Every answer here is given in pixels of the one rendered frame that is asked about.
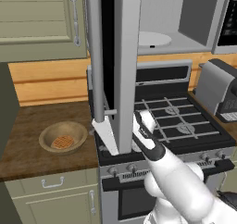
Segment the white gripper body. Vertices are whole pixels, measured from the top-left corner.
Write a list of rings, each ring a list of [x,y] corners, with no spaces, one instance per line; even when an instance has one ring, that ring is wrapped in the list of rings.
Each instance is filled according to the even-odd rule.
[[[112,156],[117,156],[119,154],[119,150],[117,148],[109,117],[105,116],[105,120],[103,122],[96,122],[95,119],[93,119],[92,125],[109,153]]]

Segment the tan wooden bowl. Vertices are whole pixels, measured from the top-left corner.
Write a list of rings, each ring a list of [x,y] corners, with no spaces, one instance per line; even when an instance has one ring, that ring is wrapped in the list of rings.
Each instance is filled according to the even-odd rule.
[[[74,143],[67,149],[55,149],[51,147],[52,142],[58,136],[69,135],[73,138]],[[63,121],[50,125],[42,131],[39,136],[40,146],[54,155],[71,155],[79,150],[85,143],[88,136],[86,128],[78,122]]]

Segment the brown round waffle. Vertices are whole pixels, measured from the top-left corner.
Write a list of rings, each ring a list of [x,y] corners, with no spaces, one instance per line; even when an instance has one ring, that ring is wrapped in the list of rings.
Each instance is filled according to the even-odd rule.
[[[51,147],[55,149],[59,149],[59,150],[67,149],[71,147],[73,143],[74,143],[74,140],[71,136],[63,135],[63,136],[58,136],[57,138],[55,138],[51,144]]]

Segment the grey microwave door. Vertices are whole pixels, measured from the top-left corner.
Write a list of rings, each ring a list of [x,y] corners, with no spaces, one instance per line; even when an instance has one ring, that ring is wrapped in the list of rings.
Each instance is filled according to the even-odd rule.
[[[131,152],[142,0],[101,0],[104,110],[118,154]]]

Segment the olive base cupboard door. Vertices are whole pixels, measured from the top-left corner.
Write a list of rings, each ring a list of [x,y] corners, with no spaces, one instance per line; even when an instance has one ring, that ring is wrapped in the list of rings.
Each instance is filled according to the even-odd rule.
[[[94,190],[95,215],[90,190]],[[22,224],[100,224],[96,185],[15,197],[13,203]]]

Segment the white microwave turntable plate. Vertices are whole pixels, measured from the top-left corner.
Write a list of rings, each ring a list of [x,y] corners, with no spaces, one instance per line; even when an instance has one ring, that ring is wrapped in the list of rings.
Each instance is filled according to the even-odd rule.
[[[159,47],[169,45],[172,39],[163,33],[141,31],[139,33],[139,45],[141,47]]]

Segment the grey microwave oven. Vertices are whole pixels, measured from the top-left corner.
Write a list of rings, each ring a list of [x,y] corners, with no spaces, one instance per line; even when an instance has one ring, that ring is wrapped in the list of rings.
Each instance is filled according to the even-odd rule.
[[[237,53],[237,32],[227,17],[231,0],[142,0],[141,31],[168,35],[169,45],[141,47],[139,54]]]

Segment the olive drawer front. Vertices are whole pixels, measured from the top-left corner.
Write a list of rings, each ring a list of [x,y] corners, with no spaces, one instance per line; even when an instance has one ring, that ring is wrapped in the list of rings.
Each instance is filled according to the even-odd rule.
[[[65,182],[62,186],[53,189],[44,189],[41,180],[46,179],[47,183],[58,183],[59,178],[65,177]],[[34,178],[10,180],[6,181],[5,185],[12,197],[21,197],[25,195],[47,193],[70,188],[78,188],[87,185],[93,185],[98,182],[97,169],[89,168],[64,173],[44,175]]]

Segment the steel gas stove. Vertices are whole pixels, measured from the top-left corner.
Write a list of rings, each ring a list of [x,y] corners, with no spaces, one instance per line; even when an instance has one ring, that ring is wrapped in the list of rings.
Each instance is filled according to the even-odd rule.
[[[191,66],[190,59],[139,63],[134,108],[152,114],[155,137],[182,161],[206,162],[202,153],[208,153],[209,161],[230,159],[235,140],[188,94]],[[100,137],[94,138],[99,170],[143,160],[133,150],[112,156]],[[218,151],[224,152],[225,159],[217,157]]]

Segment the dark grey tall cabinet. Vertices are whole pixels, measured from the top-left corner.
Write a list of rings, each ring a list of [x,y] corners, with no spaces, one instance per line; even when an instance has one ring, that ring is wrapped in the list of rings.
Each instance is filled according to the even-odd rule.
[[[19,112],[19,100],[7,63],[0,62],[0,162]],[[0,178],[0,224],[21,224],[19,214]]]

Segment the grey toaster oven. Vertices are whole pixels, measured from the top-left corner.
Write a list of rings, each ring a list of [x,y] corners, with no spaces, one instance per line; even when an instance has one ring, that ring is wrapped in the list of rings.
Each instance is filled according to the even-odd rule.
[[[237,122],[237,68],[214,58],[202,65],[195,98],[224,123]]]

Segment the olive wall cupboard door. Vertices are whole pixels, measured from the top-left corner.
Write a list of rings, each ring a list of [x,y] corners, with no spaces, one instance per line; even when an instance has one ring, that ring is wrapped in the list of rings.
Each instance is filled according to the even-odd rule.
[[[76,7],[79,47],[70,0],[0,0],[0,62],[87,57],[83,0]]]

